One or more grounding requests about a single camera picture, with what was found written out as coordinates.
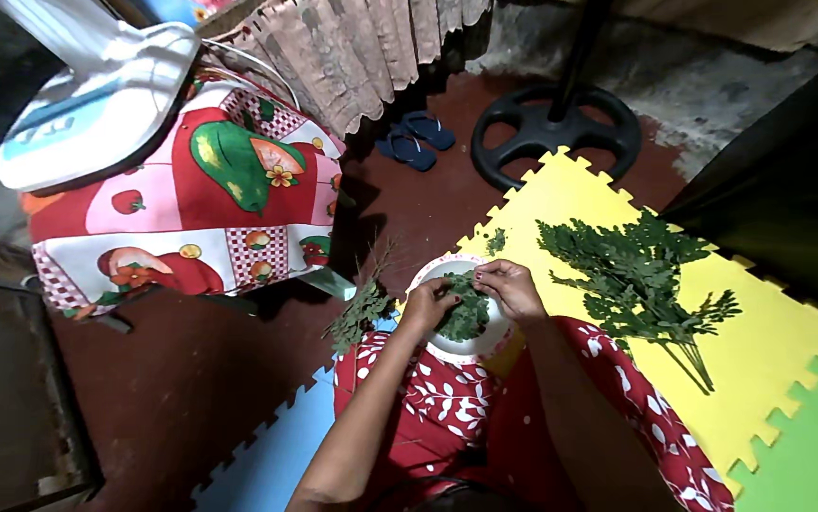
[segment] woman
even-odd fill
[[[392,334],[366,336],[337,363],[337,419],[288,511],[733,508],[687,428],[604,332],[549,317],[526,267],[497,260],[474,279],[526,335],[506,381],[418,348],[459,302],[447,278],[423,283]]]

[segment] checkered pattern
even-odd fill
[[[68,277],[68,274],[65,274],[62,267],[51,259],[49,253],[42,248],[41,243],[33,245],[32,253],[39,280],[42,282],[42,294],[49,305],[59,310],[83,308],[90,305],[90,301]],[[117,305],[96,306],[91,316],[112,311]]]
[[[254,120],[254,131],[273,140],[279,140],[289,135],[307,121],[304,116],[278,105],[274,105],[273,121],[262,121],[260,98],[254,92],[236,88],[226,99],[222,100],[220,109],[228,112],[230,119],[241,127],[244,127],[242,109],[249,111],[251,118]]]
[[[235,286],[240,292],[254,290],[289,277],[289,240],[285,226],[226,228],[225,231],[229,260],[233,265]],[[264,231],[270,236],[270,242],[261,250],[254,250],[244,242],[248,233],[253,231]],[[257,262],[268,262],[273,267],[273,274],[266,281],[258,282],[251,275],[251,268]]]

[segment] finger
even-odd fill
[[[448,293],[444,297],[442,297],[439,301],[436,302],[437,306],[441,308],[441,311],[447,312],[448,309],[456,306],[460,303],[460,296],[456,293]]]
[[[476,272],[482,273],[508,273],[517,267],[517,263],[509,260],[498,259],[475,267]]]
[[[498,274],[475,273],[474,279],[485,286],[494,288],[498,293],[504,293],[507,286],[510,285],[506,277]]]
[[[448,288],[453,284],[447,276],[429,279],[428,281],[419,284],[419,288],[424,288],[431,293],[435,293],[442,288]]]
[[[485,295],[491,297],[492,299],[500,302],[501,301],[501,294],[497,292],[494,288],[488,286],[487,284],[482,284],[480,282],[473,282],[472,287],[479,292],[484,293]]]

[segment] hand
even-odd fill
[[[532,274],[523,265],[494,260],[475,267],[473,288],[487,293],[501,304],[511,320],[540,320],[548,317],[542,298],[536,292]]]
[[[417,329],[420,335],[434,330],[444,313],[460,302],[459,295],[446,292],[450,284],[450,278],[439,277],[419,284],[409,292],[400,326]]]

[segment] yellow foam mat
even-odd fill
[[[536,219],[562,224],[576,218],[611,227],[636,221],[639,212],[628,203],[632,199],[628,192],[612,191],[607,174],[593,175],[586,170],[588,161],[570,159],[567,150],[562,146],[555,155],[546,153],[539,160],[545,166],[523,177],[526,186],[507,192],[509,202],[504,208],[492,208],[488,224],[476,225],[474,237],[464,237],[457,245],[462,252],[488,257],[488,238],[483,235],[492,237],[495,229],[505,229],[506,247],[495,257],[532,270],[550,314],[585,320],[589,315],[583,293],[552,283],[548,270],[560,277],[582,275],[538,248]],[[725,475],[738,460],[755,470],[751,438],[759,436],[771,445],[779,431],[767,424],[767,416],[775,408],[789,416],[797,410],[799,404],[787,396],[794,382],[807,388],[817,383],[818,376],[807,366],[818,356],[818,310],[791,300],[779,286],[758,280],[741,264],[715,253],[688,263],[682,272],[679,301],[688,311],[697,308],[707,293],[725,289],[735,291],[744,310],[719,325],[719,336],[698,338],[716,390],[704,396],[661,348],[639,340],[631,342],[636,364],[675,407],[720,474]],[[508,363],[505,358],[494,364]],[[503,368],[495,369],[503,373]],[[737,495],[740,484],[730,478],[726,483]]]

